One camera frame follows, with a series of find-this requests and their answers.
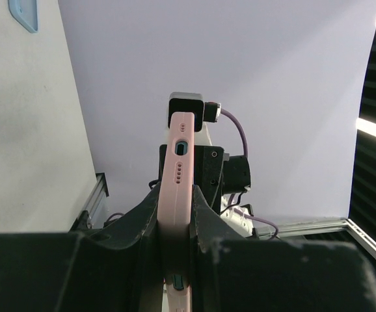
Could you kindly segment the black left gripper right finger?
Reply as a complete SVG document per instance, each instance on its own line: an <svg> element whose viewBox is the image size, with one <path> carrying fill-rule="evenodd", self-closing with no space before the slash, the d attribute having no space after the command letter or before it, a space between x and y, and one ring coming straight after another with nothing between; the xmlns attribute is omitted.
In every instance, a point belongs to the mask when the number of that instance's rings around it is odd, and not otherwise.
<svg viewBox="0 0 376 312"><path fill-rule="evenodd" d="M376 311L376 274L351 243L236 233L193 187L194 311Z"/></svg>

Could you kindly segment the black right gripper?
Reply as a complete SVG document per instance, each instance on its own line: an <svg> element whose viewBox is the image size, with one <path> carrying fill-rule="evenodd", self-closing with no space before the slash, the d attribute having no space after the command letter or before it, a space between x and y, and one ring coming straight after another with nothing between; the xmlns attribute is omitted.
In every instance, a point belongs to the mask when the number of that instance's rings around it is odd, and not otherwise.
<svg viewBox="0 0 376 312"><path fill-rule="evenodd" d="M220 146L163 144L159 147L158 178L148 197L162 213L183 209L192 215L198 206L221 214L221 197L248 192L251 173L244 155L226 155Z"/></svg>

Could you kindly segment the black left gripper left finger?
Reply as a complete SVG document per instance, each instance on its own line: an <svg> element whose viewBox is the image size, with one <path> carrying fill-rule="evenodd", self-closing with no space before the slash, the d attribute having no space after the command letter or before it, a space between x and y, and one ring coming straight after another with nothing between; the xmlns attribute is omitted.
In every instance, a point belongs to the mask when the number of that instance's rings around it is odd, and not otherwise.
<svg viewBox="0 0 376 312"><path fill-rule="evenodd" d="M93 233L0 233L0 311L160 311L158 197Z"/></svg>

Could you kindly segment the phone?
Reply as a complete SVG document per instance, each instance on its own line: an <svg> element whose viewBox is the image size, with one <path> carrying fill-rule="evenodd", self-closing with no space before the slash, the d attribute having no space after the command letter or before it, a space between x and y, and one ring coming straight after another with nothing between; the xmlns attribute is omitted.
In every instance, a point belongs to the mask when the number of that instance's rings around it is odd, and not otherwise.
<svg viewBox="0 0 376 312"><path fill-rule="evenodd" d="M194 132L193 113L175 112L171 116L157 206L159 241L170 311L192 310L189 225L194 174Z"/></svg>

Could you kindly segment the light blue phone case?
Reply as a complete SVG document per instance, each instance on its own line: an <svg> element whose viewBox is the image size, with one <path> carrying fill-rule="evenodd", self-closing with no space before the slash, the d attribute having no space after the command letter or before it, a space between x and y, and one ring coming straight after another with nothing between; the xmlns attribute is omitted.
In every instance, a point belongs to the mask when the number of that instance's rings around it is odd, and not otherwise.
<svg viewBox="0 0 376 312"><path fill-rule="evenodd" d="M12 17L29 33L39 30L37 0L8 0L8 9Z"/></svg>

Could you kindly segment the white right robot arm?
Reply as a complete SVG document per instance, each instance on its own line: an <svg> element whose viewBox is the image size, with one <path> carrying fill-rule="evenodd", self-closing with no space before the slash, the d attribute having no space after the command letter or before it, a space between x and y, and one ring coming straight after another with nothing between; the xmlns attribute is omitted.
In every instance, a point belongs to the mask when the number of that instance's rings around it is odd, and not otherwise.
<svg viewBox="0 0 376 312"><path fill-rule="evenodd" d="M269 239L278 236L278 227L254 216L250 204L241 198L251 187L250 166L244 155L231 156L218 146L195 146L194 184L200 188L206 203L232 229L246 238L257 238L254 221L270 226Z"/></svg>

